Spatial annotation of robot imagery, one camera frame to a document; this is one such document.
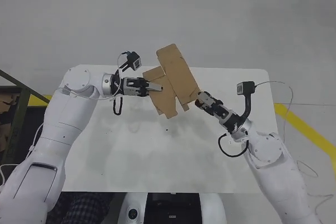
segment white cable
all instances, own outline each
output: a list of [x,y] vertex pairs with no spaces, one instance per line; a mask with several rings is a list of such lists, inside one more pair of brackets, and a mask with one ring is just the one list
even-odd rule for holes
[[[300,173],[305,174],[306,176],[309,176],[309,177],[311,177],[311,178],[318,178],[318,177],[319,177],[319,174],[318,174],[313,168],[311,168],[308,164],[306,164],[306,163],[304,163],[304,162],[302,162],[302,161],[300,161],[300,160],[297,160],[297,161],[296,161],[296,164],[297,164],[297,168],[298,168],[298,170],[300,171]],[[303,171],[300,169],[299,164],[303,164],[304,166],[306,166],[307,168],[309,168],[312,172],[314,172],[315,175],[310,175],[310,174],[308,174],[308,173],[306,173],[306,172],[303,172]],[[328,200],[332,199],[332,198],[334,197],[334,195],[333,195],[333,194],[325,194],[325,195],[322,195],[322,194],[310,194],[309,192],[307,192],[307,194],[308,194],[308,196],[310,196],[310,197],[314,197],[314,198],[324,198],[324,200],[322,200],[319,204],[317,204],[317,205],[315,206],[315,209],[314,209],[315,215],[318,217],[320,223],[321,223],[321,224],[324,224],[324,223],[321,221],[321,219],[319,218],[319,216],[318,216],[318,208],[319,208],[323,203],[325,203],[325,202],[327,202]]]
[[38,127],[38,129],[36,130],[34,140],[32,141],[32,145],[30,146],[29,151],[27,152],[27,155],[26,155],[25,159],[29,158],[29,156],[31,155],[32,151],[35,149],[35,141],[36,141],[36,137],[38,136],[38,132],[39,132],[40,128],[41,128],[43,125],[44,125],[44,123],[42,123],[42,124]]
[[86,98],[86,99],[90,99],[90,100],[114,100],[114,99],[116,99],[118,96],[120,96],[120,94],[118,94],[118,91],[120,90],[120,88],[121,88],[121,72],[120,72],[120,68],[119,68],[119,59],[120,59],[120,57],[122,56],[122,55],[124,55],[124,54],[127,54],[128,52],[123,52],[123,53],[121,53],[119,56],[118,56],[118,58],[117,58],[117,70],[118,70],[118,77],[119,77],[119,84],[118,84],[118,86],[117,86],[117,90],[116,90],[116,92],[112,95],[112,96],[109,96],[109,97],[103,97],[103,98],[91,98],[91,97],[87,97],[87,96],[82,96],[82,95],[80,95],[80,94],[78,94],[78,93],[76,93],[76,92],[74,92],[74,91],[72,91],[72,90],[68,90],[68,89],[64,89],[64,88],[59,88],[59,89],[61,89],[61,90],[66,90],[66,91],[69,91],[70,93],[72,93],[72,94],[74,94],[74,95],[76,95],[76,96],[79,96],[79,97],[82,97],[82,98]]
[[283,139],[283,143],[285,143],[286,116],[287,116],[287,114],[289,113],[289,111],[290,111],[290,106],[291,106],[291,104],[292,104],[293,91],[292,91],[292,88],[291,88],[288,84],[286,84],[286,83],[284,83],[284,82],[280,82],[280,81],[266,81],[266,82],[262,82],[262,83],[259,83],[259,84],[255,85],[255,88],[258,87],[258,86],[260,86],[260,85],[262,85],[262,84],[270,83],[270,82],[277,82],[277,83],[282,83],[282,84],[284,84],[284,85],[287,85],[287,86],[289,87],[290,91],[291,91],[291,99],[290,99],[290,102],[289,102],[289,106],[287,107],[286,114],[285,114],[285,116],[284,116],[284,126],[283,126],[283,136],[282,136],[282,139]]
[[[285,116],[284,116],[283,142],[285,143],[286,116],[287,116],[288,112],[290,111],[290,106],[291,106],[291,104],[292,104],[293,91],[292,91],[292,88],[291,88],[288,84],[286,84],[286,83],[284,83],[284,82],[280,82],[280,81],[267,81],[267,82],[262,82],[262,83],[257,84],[257,85],[255,86],[255,88],[256,88],[257,86],[259,86],[259,85],[262,85],[262,84],[265,84],[265,83],[269,83],[269,82],[278,82],[278,83],[285,84],[285,85],[287,85],[287,86],[290,88],[290,91],[291,91],[291,99],[290,99],[289,106],[288,106],[288,108],[287,108],[286,114],[285,114]],[[309,177],[312,177],[312,178],[318,178],[318,177],[319,177],[319,174],[318,174],[313,168],[311,168],[308,164],[306,164],[306,163],[304,163],[304,162],[302,162],[302,161],[300,161],[300,160],[297,160],[297,161],[296,161],[296,164],[297,164],[297,168],[298,168],[298,170],[299,170],[300,173],[305,174],[306,176],[309,176]],[[309,169],[315,174],[315,176],[310,175],[310,174],[307,174],[307,173],[301,171],[301,169],[300,169],[300,167],[299,167],[299,164],[303,164],[303,165],[305,165],[307,168],[309,168]],[[323,203],[327,202],[328,200],[330,200],[330,199],[332,199],[332,198],[334,197],[333,194],[326,194],[326,195],[316,194],[316,195],[315,195],[315,194],[310,194],[309,192],[307,192],[307,194],[308,194],[308,196],[315,197],[315,198],[324,198],[324,200],[322,200],[319,204],[317,204],[317,205],[315,206],[314,212],[315,212],[315,215],[316,215],[317,217],[318,217],[318,208],[319,208]]]
[[2,184],[0,185],[0,193],[1,193],[1,191],[2,191],[2,188],[4,187],[4,185],[5,185],[5,176],[4,176],[4,173],[2,172],[2,167],[3,166],[17,166],[18,164],[3,164],[3,165],[1,165],[0,166],[0,175],[1,175],[1,178],[2,178]]

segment yellow tape line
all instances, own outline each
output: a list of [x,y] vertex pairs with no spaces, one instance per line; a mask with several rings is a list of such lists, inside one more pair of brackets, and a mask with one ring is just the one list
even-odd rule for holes
[[[51,100],[51,98],[52,98],[51,95],[44,95],[44,97],[46,97],[49,100]],[[45,103],[44,101],[40,100],[36,96],[31,95],[30,99],[29,99],[29,106],[47,106],[47,103]]]
[[[274,104],[275,113],[285,118],[287,108],[282,104]],[[321,148],[329,157],[332,163],[332,168],[336,178],[336,146],[331,144],[326,138],[315,131],[312,127],[306,124],[293,112],[289,111],[286,120],[296,128],[302,135],[308,138],[313,144]]]

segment concrete floor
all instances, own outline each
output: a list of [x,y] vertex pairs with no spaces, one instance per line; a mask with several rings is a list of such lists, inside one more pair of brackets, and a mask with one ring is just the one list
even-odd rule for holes
[[[170,43],[192,67],[260,68],[270,80],[287,82],[295,94],[291,110],[336,145],[336,0],[0,1],[0,68],[41,94],[52,94],[68,68],[114,65],[124,50],[157,65],[155,50]],[[290,100],[279,84],[272,93],[274,102]],[[277,122],[282,133],[279,116]],[[319,178],[305,178],[309,191],[334,194],[318,213],[324,223],[336,223],[327,155],[289,124],[286,145],[318,172]],[[230,211],[232,197],[222,196]],[[251,213],[235,212],[231,223],[276,219],[259,214],[258,200],[246,198],[236,204]]]

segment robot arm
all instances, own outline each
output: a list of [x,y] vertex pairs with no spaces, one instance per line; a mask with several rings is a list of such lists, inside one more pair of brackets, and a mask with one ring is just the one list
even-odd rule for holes
[[[249,107],[251,93],[253,92],[242,94],[245,95]],[[257,132],[253,122],[247,116],[244,117],[244,114],[249,115],[249,108],[242,116],[238,116],[207,92],[200,92],[195,104],[216,117],[235,142],[245,142],[242,148],[248,150],[243,152],[244,157],[261,191],[279,214],[282,223],[320,223],[309,207],[306,185],[297,165],[277,134]]]
[[31,155],[0,189],[0,223],[45,223],[65,181],[64,164],[71,145],[84,130],[99,97],[147,96],[162,87],[143,78],[71,68],[46,109],[42,134]]

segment table surface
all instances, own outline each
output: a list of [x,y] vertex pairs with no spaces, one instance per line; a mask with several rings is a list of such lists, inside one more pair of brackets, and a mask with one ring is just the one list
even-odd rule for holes
[[[153,67],[127,70],[123,76],[142,76]],[[113,73],[116,66],[92,66]],[[269,80],[265,70],[190,68],[200,89],[223,101],[238,114],[244,97],[237,96],[242,81]],[[225,130],[218,120],[194,104],[178,116],[159,116],[149,97],[126,96],[121,116],[113,103],[99,101],[86,129],[73,144],[66,160],[63,191],[83,192],[200,192],[260,193],[244,157],[228,158],[217,140]],[[261,132],[277,132],[270,85],[256,88],[249,119]],[[231,154],[241,151],[230,137],[222,146]]]

